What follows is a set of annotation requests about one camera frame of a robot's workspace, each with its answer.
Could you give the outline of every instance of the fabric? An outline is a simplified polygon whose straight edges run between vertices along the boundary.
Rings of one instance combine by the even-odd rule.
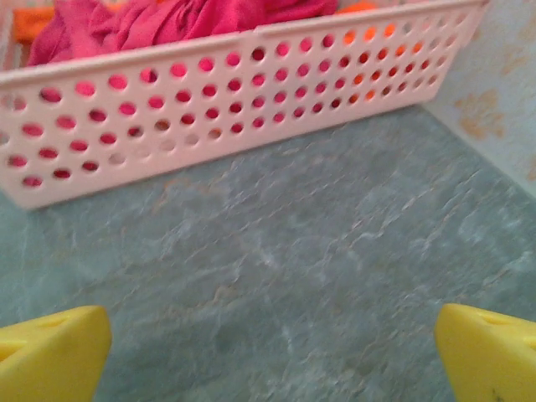
[[[335,13],[337,0],[131,0],[116,13],[98,0],[56,0],[54,10],[28,65],[319,17]]]

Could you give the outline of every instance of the white plastic basket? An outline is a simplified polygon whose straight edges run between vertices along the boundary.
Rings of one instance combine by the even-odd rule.
[[[393,3],[2,72],[0,186],[37,208],[430,100],[487,1]]]

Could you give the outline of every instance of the plastic basket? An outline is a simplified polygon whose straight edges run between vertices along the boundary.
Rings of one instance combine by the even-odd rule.
[[[487,4],[386,2],[9,70],[0,1],[0,187],[29,209],[430,100]]]

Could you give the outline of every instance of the pink cloth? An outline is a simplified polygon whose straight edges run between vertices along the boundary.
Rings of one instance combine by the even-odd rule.
[[[28,65],[245,31],[335,13],[337,0],[131,0],[117,13],[98,0],[56,0]]]

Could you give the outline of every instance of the marble surface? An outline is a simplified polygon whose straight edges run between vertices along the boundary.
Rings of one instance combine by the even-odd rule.
[[[0,326],[102,304],[96,400],[452,401],[445,302],[536,320],[536,204],[419,108],[26,213]]]

